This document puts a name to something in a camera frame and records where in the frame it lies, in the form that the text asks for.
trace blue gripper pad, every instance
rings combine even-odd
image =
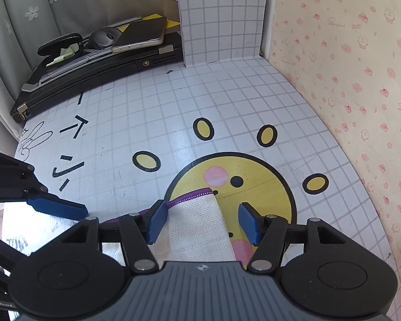
[[[242,204],[239,204],[238,221],[251,245],[260,243],[260,233],[257,228],[257,221]]]
[[[60,199],[60,201],[37,197],[27,200],[27,204],[32,206],[37,212],[75,221],[83,220],[88,215],[88,210],[84,205],[63,199]]]
[[[150,218],[150,225],[146,233],[146,242],[151,245],[154,244],[159,237],[159,234],[168,219],[168,207],[166,202],[163,201],[158,207],[156,212]]]

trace pink patterned wallpaper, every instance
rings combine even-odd
[[[355,167],[401,280],[401,0],[276,0],[270,54]]]

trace logo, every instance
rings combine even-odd
[[[197,266],[197,269],[200,271],[205,271],[206,269],[208,269],[209,267],[205,264],[201,264]]]

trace yellow paper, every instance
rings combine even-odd
[[[147,17],[142,18],[141,20],[155,19],[155,18],[160,18],[160,17],[161,17],[161,15],[159,15],[159,14],[157,14],[157,13],[154,13],[154,14],[152,14],[152,15],[149,15],[149,16],[147,16]],[[123,26],[121,26],[121,27],[118,27],[118,29],[119,29],[120,31],[124,32],[124,31],[126,30],[126,28],[128,27],[128,25],[129,25],[129,24],[123,25]],[[172,28],[173,26],[177,26],[177,25],[180,25],[180,23],[174,22],[173,20],[167,19],[167,20],[166,20],[165,29],[169,29],[169,28]]]

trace black mouse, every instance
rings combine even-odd
[[[120,35],[122,35],[122,31],[111,26],[95,30],[89,36],[89,41],[85,48],[104,49],[110,47],[117,41]]]

